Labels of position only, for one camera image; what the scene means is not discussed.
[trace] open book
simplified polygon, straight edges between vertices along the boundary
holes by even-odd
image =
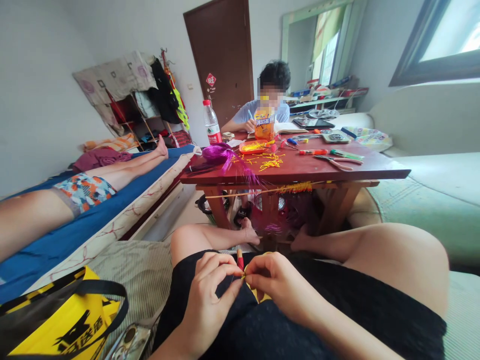
[[[275,131],[275,136],[278,134],[301,134],[301,133],[308,133],[308,130],[299,128],[293,122],[276,122],[273,126],[273,131]],[[255,133],[249,133],[248,139],[253,139],[255,137]]]

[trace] blue bed sheet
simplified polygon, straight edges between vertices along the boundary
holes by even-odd
[[[0,285],[0,304],[20,296],[43,274],[65,260],[158,180],[177,162],[180,155],[191,153],[194,148],[193,145],[187,145],[169,149],[168,160],[132,181],[111,199],[84,212],[74,221],[48,233],[0,263],[0,279],[4,282]],[[72,171],[65,171],[14,196],[49,189],[73,175]]]

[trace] red wooden table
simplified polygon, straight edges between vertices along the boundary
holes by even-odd
[[[282,138],[293,136],[295,135],[283,135]],[[247,134],[244,132],[235,134],[236,139],[243,140],[246,137]],[[264,186],[266,189],[276,189],[283,185],[309,181],[322,182],[312,185],[314,189],[329,189],[326,204],[324,204],[325,209],[319,224],[319,234],[328,234],[340,229],[361,188],[375,187],[379,184],[378,180],[381,179],[405,179],[411,171],[391,158],[372,151],[355,141],[350,144],[327,144],[322,138],[316,138],[310,139],[306,144],[298,144],[298,148],[301,150],[340,149],[364,156],[363,165],[342,162],[343,165],[354,169],[350,172],[339,170],[326,160],[319,160],[311,155],[299,155],[298,151],[290,147],[278,148],[277,155],[285,154],[281,157],[283,163],[280,167],[270,167],[260,171],[262,162],[268,161],[268,159],[259,158],[255,155],[245,155],[244,158],[257,161],[257,163],[250,165],[250,168],[260,180],[268,184]],[[203,159],[199,157],[197,161],[200,163]],[[221,166],[218,166],[210,172],[198,175],[184,173],[180,181],[183,184],[196,184],[196,189],[203,191],[206,196],[221,195],[222,190],[249,189],[235,163],[223,176],[220,169]],[[261,201],[262,216],[265,223],[268,224],[271,222],[272,216],[278,213],[279,196],[276,192],[265,192],[261,194]],[[230,229],[231,223],[227,218],[223,200],[221,198],[209,199],[208,203],[217,226]]]

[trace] brown door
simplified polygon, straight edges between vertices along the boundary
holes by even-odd
[[[183,14],[204,99],[220,126],[254,99],[248,0],[214,0]],[[212,74],[213,86],[207,82]]]

